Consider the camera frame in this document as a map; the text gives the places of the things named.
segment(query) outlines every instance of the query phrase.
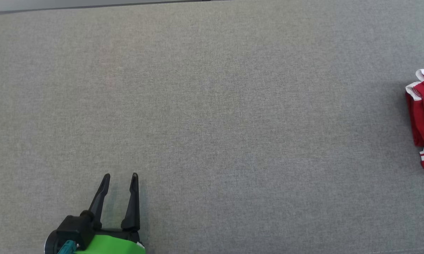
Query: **gray fabric surface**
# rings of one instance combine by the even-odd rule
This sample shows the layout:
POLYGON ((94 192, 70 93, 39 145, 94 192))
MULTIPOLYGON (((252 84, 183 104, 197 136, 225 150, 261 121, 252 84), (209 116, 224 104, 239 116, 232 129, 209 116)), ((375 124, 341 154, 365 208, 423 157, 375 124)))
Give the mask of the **gray fabric surface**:
POLYGON ((424 253, 404 87, 424 1, 224 1, 0 16, 0 253, 87 209, 148 253, 424 253))

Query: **gray tablecloth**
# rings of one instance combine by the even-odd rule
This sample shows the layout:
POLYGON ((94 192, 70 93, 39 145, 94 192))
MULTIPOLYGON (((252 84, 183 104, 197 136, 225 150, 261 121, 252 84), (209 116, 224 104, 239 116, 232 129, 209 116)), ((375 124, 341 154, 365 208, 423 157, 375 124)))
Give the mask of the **gray tablecloth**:
POLYGON ((0 16, 0 253, 41 253, 106 172, 105 227, 138 172, 148 253, 422 253, 419 68, 424 1, 0 16))

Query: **teal connector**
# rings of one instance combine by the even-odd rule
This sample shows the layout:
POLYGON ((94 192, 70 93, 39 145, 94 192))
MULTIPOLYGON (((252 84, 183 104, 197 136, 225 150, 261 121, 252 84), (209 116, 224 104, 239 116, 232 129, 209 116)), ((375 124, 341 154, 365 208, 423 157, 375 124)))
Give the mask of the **teal connector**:
POLYGON ((57 254, 74 254, 76 250, 77 247, 75 246, 75 242, 68 240, 65 244, 63 244, 62 249, 60 249, 57 254))

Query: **green cover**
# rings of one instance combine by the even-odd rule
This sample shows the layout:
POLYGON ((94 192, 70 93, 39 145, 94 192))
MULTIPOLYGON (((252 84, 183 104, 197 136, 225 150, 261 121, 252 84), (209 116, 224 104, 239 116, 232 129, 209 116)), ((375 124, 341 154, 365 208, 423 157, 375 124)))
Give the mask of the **green cover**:
POLYGON ((144 247, 138 244, 115 238, 109 235, 95 235, 86 250, 76 251, 75 254, 145 254, 144 247))

